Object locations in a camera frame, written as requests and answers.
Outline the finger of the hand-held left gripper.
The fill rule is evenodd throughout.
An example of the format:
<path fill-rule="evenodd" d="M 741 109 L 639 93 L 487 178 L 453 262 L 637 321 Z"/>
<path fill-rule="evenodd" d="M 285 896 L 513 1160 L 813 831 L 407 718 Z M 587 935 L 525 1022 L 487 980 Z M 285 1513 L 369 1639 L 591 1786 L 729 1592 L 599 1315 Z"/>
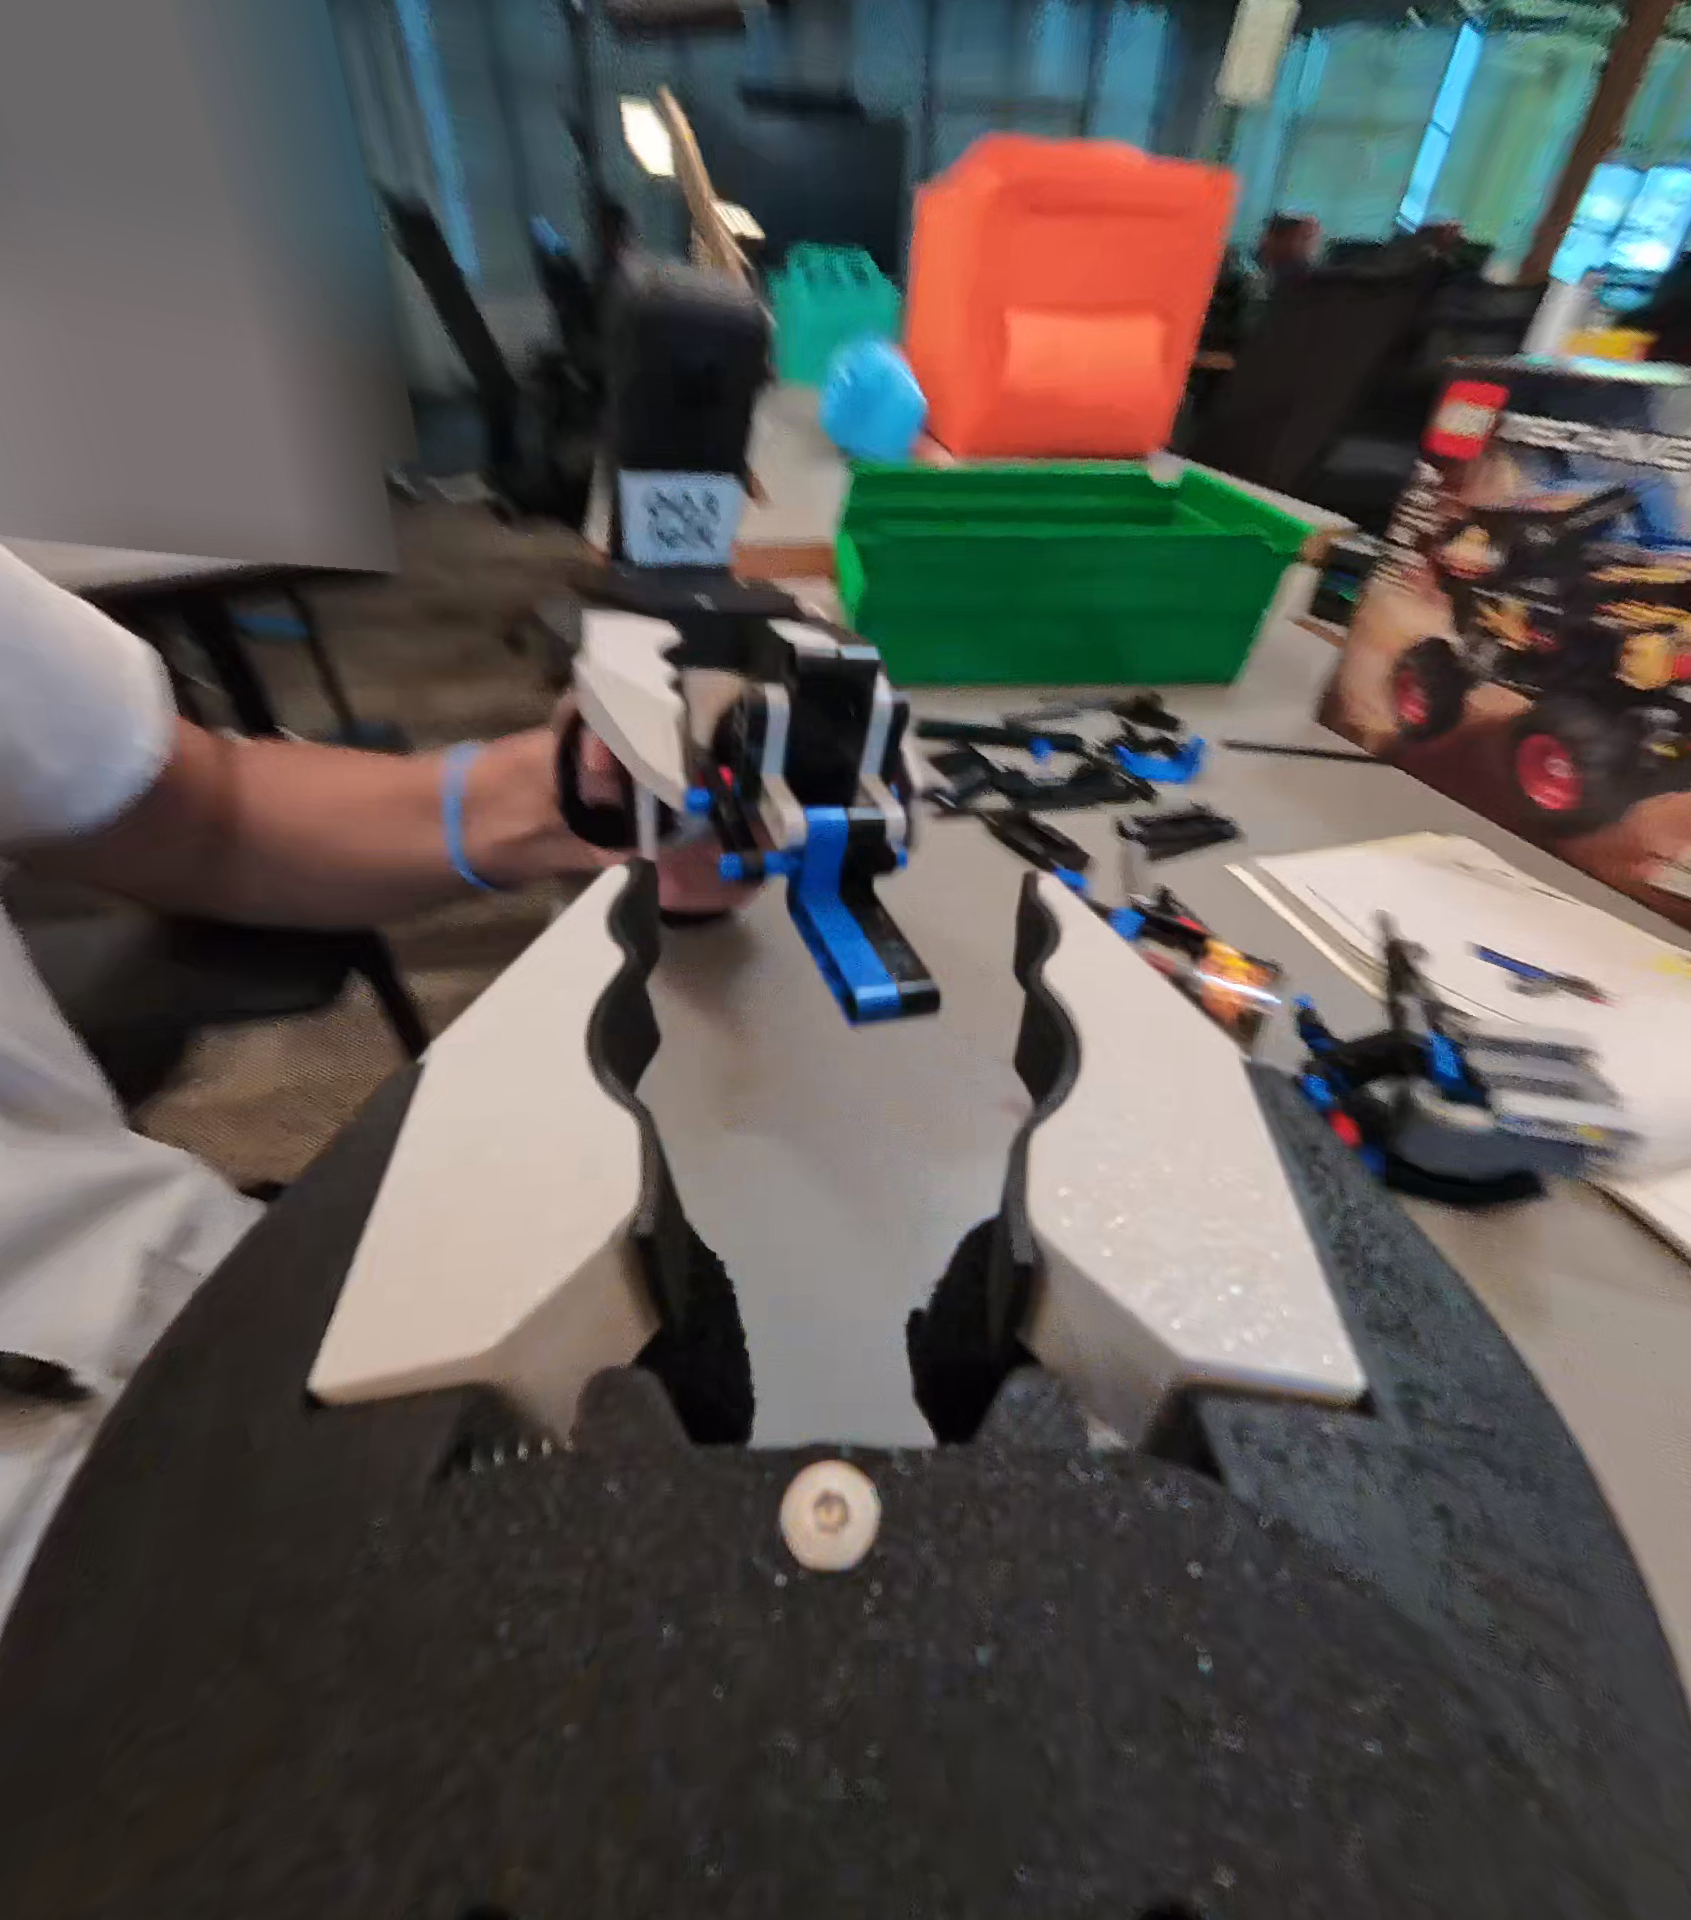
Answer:
<path fill-rule="evenodd" d="M 683 616 L 581 613 L 573 643 L 573 831 L 605 852 L 643 857 L 689 847 L 721 856 L 713 798 L 701 772 L 683 676 L 689 628 Z M 591 799 L 583 748 L 611 756 L 611 799 Z"/>
<path fill-rule="evenodd" d="M 759 822 L 775 852 L 813 852 L 825 825 L 849 849 L 911 849 L 911 701 L 879 656 L 791 656 L 761 712 Z"/>

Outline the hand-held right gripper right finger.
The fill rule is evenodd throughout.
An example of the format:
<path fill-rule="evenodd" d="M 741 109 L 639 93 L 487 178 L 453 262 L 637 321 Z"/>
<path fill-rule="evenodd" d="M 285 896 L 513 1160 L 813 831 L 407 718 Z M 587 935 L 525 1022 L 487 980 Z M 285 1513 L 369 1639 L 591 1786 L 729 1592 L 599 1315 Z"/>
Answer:
<path fill-rule="evenodd" d="M 1361 1356 L 1241 1047 L 1055 875 L 1021 884 L 1011 1332 L 1117 1442 L 1215 1393 L 1331 1411 Z"/>

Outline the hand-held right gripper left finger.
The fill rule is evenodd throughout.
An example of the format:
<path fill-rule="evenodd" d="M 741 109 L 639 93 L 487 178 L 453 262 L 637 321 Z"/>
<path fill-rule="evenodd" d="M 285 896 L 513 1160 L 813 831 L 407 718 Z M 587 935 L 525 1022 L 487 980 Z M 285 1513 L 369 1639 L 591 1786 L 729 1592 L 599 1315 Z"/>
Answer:
<path fill-rule="evenodd" d="M 637 1252 L 663 1191 L 639 1077 L 657 874 L 595 875 L 425 1050 L 307 1373 L 329 1407 L 447 1387 L 573 1427 L 659 1328 Z"/>

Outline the black and blue lego subassembly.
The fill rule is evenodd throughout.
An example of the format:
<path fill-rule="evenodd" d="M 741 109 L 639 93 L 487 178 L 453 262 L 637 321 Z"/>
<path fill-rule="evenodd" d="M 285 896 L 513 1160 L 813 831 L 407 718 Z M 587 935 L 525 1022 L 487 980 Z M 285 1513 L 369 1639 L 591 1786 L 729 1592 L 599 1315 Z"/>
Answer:
<path fill-rule="evenodd" d="M 711 831 L 727 885 L 781 885 L 789 916 L 855 1026 L 925 1017 L 941 993 L 877 896 L 905 867 L 909 813 L 877 775 L 825 753 L 767 773 L 761 751 L 695 748 L 685 817 Z"/>

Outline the grey lego chassis assembly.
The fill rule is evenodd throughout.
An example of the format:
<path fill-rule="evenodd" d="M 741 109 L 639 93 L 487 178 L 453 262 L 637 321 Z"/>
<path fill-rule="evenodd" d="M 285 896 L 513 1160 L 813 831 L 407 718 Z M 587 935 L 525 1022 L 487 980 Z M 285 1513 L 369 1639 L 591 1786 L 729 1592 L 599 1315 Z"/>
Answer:
<path fill-rule="evenodd" d="M 1377 934 L 1383 1023 L 1345 1038 L 1309 997 L 1291 1020 L 1299 1090 L 1385 1187 L 1487 1208 L 1631 1155 L 1639 1133 L 1589 1041 L 1455 1010 L 1389 916 Z"/>

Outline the person's left forearm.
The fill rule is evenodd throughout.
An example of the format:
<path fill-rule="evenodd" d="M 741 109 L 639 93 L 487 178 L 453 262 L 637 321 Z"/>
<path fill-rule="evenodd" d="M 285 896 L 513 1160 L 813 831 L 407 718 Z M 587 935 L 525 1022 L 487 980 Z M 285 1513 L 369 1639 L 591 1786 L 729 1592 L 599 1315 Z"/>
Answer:
<path fill-rule="evenodd" d="M 244 923 L 365 927 L 473 894 L 439 833 L 439 756 L 184 723 L 138 823 L 152 874 Z"/>

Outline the pile of black lego pieces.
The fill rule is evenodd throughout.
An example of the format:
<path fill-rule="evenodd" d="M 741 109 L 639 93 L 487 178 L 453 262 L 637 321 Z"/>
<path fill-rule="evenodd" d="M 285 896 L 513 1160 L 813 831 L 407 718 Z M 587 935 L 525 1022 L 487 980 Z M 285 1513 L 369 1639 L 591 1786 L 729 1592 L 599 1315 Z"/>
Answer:
<path fill-rule="evenodd" d="M 1241 825 L 1189 798 L 1207 740 L 1149 686 L 1047 700 L 999 718 L 927 716 L 911 723 L 929 772 L 925 799 L 975 822 L 1027 867 L 1087 894 L 1095 854 L 1073 817 L 1103 817 L 1119 885 L 1145 898 L 1165 862 L 1233 847 Z"/>

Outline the flame printed lego assembly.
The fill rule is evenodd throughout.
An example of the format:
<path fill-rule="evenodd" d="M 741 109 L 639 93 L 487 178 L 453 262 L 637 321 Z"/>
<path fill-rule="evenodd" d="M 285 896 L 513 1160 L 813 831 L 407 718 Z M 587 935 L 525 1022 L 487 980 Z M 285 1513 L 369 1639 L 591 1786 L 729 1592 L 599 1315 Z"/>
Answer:
<path fill-rule="evenodd" d="M 1287 1004 L 1287 976 L 1279 963 L 1217 935 L 1167 885 L 1153 894 L 1129 894 L 1117 903 L 1097 902 L 1095 910 L 1153 972 L 1237 1043 L 1241 1054 L 1255 1052 L 1267 1022 Z"/>

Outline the lego set box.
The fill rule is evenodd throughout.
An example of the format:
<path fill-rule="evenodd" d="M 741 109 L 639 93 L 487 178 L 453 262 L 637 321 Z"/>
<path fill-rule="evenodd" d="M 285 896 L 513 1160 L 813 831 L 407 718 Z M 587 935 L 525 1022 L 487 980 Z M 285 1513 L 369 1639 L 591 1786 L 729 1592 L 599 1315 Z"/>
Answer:
<path fill-rule="evenodd" d="M 1317 718 L 1691 934 L 1691 367 L 1453 361 Z"/>

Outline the person's left hand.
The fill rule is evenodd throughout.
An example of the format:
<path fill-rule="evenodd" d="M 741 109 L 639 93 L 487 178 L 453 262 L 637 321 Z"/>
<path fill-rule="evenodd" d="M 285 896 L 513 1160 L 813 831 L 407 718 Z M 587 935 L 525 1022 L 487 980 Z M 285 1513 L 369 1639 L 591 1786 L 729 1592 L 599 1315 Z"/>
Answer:
<path fill-rule="evenodd" d="M 569 827 L 559 785 L 563 750 L 587 803 L 619 799 L 617 760 L 569 709 L 561 708 L 541 727 L 499 738 L 477 756 L 467 777 L 467 852 L 481 878 L 503 888 L 549 879 L 587 884 L 629 857 Z M 721 916 L 759 894 L 751 882 L 719 875 L 717 846 L 707 838 L 671 839 L 653 862 L 661 908 L 673 916 Z"/>

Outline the teal plastic basket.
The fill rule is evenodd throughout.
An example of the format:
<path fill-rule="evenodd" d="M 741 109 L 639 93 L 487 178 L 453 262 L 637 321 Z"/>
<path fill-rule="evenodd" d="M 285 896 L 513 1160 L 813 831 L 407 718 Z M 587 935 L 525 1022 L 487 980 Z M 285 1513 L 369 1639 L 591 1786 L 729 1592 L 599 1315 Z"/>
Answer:
<path fill-rule="evenodd" d="M 773 369 L 781 384 L 817 388 L 831 358 L 861 340 L 897 342 L 903 295 L 871 252 L 793 242 L 765 277 Z"/>

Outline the wooden easel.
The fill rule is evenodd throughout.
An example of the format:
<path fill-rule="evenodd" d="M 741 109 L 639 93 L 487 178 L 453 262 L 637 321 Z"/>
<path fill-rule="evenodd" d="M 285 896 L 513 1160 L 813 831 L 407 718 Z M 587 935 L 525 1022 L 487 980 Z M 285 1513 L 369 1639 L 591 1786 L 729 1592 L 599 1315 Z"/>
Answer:
<path fill-rule="evenodd" d="M 687 212 L 691 266 L 759 294 L 761 228 L 743 205 L 717 195 L 697 136 L 669 85 L 657 85 L 655 107 L 665 129 L 671 178 Z"/>

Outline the blue wristband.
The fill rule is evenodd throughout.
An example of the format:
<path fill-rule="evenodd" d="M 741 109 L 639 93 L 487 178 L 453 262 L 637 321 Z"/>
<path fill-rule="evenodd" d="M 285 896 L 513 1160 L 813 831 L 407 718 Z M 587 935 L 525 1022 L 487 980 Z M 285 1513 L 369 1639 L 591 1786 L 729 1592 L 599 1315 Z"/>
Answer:
<path fill-rule="evenodd" d="M 465 888 L 477 894 L 503 894 L 507 888 L 491 875 L 485 875 L 475 864 L 467 838 L 471 775 L 481 751 L 481 740 L 461 740 L 439 756 L 439 833 L 447 866 Z"/>

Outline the green plastic bin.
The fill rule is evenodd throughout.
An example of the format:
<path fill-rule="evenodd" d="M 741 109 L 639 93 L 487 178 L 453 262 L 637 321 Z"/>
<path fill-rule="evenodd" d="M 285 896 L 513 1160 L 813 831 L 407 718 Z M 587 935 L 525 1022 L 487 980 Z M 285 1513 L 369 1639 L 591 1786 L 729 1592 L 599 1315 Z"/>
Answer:
<path fill-rule="evenodd" d="M 1313 525 L 1199 468 L 857 462 L 849 628 L 925 686 L 1225 686 Z"/>

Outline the white instruction booklet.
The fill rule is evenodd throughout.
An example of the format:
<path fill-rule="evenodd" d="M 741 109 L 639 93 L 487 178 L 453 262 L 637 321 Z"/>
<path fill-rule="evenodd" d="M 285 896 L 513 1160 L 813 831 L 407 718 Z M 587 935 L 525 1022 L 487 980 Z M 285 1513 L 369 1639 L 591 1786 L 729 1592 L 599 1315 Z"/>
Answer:
<path fill-rule="evenodd" d="M 1271 856 L 1233 875 L 1361 985 L 1379 983 L 1389 926 L 1453 1011 L 1585 1047 L 1619 1129 L 1591 1181 L 1691 1260 L 1689 949 L 1455 833 Z"/>

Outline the orange plastic bin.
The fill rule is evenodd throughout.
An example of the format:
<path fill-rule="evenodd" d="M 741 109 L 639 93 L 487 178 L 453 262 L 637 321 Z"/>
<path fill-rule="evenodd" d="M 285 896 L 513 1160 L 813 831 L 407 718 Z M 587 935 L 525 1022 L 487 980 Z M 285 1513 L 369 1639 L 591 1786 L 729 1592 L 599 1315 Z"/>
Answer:
<path fill-rule="evenodd" d="M 1171 437 L 1237 201 L 1215 164 L 993 131 L 911 195 L 903 351 L 953 459 Z"/>

